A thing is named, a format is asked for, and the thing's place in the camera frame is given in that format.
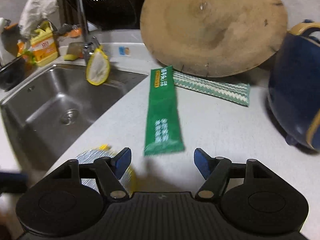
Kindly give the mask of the chrome kitchen faucet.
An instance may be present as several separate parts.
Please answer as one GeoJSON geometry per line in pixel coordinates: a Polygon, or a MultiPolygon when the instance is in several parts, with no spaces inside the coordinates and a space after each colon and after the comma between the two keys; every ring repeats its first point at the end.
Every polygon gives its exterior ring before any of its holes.
{"type": "Polygon", "coordinates": [[[90,60],[91,56],[93,55],[94,50],[96,48],[99,48],[100,43],[95,36],[91,36],[89,34],[87,20],[86,20],[82,0],[75,0],[75,1],[76,1],[76,7],[77,7],[76,11],[77,11],[77,16],[78,16],[78,21],[80,23],[83,41],[84,41],[82,53],[84,56],[85,64],[88,65],[89,60],[90,60]]]}

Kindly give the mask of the yellow green sponge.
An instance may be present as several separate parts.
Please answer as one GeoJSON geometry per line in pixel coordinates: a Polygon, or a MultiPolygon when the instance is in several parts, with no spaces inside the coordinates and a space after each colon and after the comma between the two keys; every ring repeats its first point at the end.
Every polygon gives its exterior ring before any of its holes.
{"type": "Polygon", "coordinates": [[[75,61],[77,59],[83,59],[83,42],[71,42],[68,45],[67,52],[63,56],[64,61],[75,61]]]}

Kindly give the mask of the white rag on faucet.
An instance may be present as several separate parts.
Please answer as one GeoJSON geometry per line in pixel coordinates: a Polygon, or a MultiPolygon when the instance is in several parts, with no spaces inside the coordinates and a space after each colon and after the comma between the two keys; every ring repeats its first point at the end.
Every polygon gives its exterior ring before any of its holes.
{"type": "Polygon", "coordinates": [[[18,23],[20,35],[29,39],[40,21],[48,18],[56,9],[57,0],[27,0],[18,23]]]}

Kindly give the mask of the small orange bottle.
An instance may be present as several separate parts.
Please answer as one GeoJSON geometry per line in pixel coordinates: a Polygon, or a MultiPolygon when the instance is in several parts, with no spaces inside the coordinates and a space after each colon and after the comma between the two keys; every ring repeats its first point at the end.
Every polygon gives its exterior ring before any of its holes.
{"type": "Polygon", "coordinates": [[[17,48],[18,48],[17,57],[19,56],[26,57],[25,52],[27,51],[27,42],[18,40],[17,48]]]}

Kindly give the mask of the green white striped cloth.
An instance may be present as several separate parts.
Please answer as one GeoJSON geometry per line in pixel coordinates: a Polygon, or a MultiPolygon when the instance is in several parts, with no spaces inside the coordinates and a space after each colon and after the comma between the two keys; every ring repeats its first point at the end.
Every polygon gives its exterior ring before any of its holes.
{"type": "Polygon", "coordinates": [[[249,106],[250,85],[242,82],[212,81],[200,77],[173,72],[176,87],[207,94],[241,106],[249,106]]]}

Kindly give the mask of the silver round scouring pad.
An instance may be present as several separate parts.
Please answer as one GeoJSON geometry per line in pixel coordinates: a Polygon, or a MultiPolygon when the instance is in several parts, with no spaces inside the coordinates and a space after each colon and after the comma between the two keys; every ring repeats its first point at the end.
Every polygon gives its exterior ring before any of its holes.
{"type": "Polygon", "coordinates": [[[114,152],[111,146],[102,145],[76,156],[80,166],[93,168],[81,174],[81,182],[107,198],[124,199],[136,189],[136,174],[131,165],[132,152],[125,147],[114,152]]]}

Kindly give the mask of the green snack wrapper short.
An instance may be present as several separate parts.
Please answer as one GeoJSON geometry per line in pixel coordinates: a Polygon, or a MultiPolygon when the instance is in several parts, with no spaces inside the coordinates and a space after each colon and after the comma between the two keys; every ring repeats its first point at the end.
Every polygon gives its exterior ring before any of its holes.
{"type": "Polygon", "coordinates": [[[153,69],[150,75],[144,155],[184,150],[172,66],[153,69]]]}

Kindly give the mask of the black bowl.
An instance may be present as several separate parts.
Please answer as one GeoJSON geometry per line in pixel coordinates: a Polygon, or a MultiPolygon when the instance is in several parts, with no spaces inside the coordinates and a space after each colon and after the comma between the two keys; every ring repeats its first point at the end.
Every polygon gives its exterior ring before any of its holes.
{"type": "Polygon", "coordinates": [[[11,90],[25,77],[25,60],[19,56],[12,60],[4,67],[1,68],[0,72],[0,88],[1,90],[11,90]]]}

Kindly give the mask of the stainless steel sink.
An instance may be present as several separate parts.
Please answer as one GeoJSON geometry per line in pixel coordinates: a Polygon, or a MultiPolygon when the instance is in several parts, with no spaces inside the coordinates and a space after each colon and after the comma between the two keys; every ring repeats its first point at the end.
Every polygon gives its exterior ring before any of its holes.
{"type": "Polygon", "coordinates": [[[110,107],[145,79],[113,69],[102,85],[83,66],[54,64],[1,102],[9,141],[24,170],[48,171],[110,107]]]}

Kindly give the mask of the round wooden cutting board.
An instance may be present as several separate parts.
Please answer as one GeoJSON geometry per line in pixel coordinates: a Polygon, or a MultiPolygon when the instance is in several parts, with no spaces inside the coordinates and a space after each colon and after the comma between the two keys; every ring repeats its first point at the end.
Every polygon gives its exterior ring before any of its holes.
{"type": "Polygon", "coordinates": [[[185,74],[225,77],[271,58],[287,22],[281,0],[145,0],[140,32],[162,64],[185,74]]]}

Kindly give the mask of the yellow detergent bottle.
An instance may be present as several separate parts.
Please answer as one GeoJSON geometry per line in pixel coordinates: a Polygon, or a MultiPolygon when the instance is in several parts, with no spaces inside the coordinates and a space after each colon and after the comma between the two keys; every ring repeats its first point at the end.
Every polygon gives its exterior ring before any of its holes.
{"type": "Polygon", "coordinates": [[[45,20],[31,32],[31,51],[38,67],[43,67],[58,57],[52,24],[45,20]]]}

